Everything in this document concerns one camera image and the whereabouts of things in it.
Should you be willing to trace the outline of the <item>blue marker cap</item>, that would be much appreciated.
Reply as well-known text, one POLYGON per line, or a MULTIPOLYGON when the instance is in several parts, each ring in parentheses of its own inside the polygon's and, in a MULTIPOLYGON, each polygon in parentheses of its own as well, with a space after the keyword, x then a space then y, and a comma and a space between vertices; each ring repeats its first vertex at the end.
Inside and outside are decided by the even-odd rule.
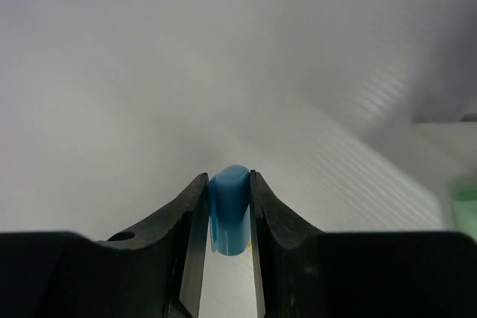
POLYGON ((231 165, 214 175, 208 201, 212 251, 242 254, 250 240, 250 171, 231 165))

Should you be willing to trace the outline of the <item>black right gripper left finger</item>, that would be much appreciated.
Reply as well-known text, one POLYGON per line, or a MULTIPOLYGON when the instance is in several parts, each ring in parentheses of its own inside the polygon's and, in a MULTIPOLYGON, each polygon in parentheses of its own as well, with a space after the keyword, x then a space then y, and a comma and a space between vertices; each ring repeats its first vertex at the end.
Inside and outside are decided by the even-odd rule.
POLYGON ((206 174, 105 241, 1 235, 3 317, 196 317, 208 225, 206 174))

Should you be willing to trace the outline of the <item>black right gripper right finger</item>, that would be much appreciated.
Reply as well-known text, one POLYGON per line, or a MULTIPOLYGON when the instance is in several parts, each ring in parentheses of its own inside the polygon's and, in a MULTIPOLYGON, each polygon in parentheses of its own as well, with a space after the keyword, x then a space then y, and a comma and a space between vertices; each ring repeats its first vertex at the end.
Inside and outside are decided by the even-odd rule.
POLYGON ((260 317, 474 317, 476 243, 460 232, 319 230, 250 175, 260 317))

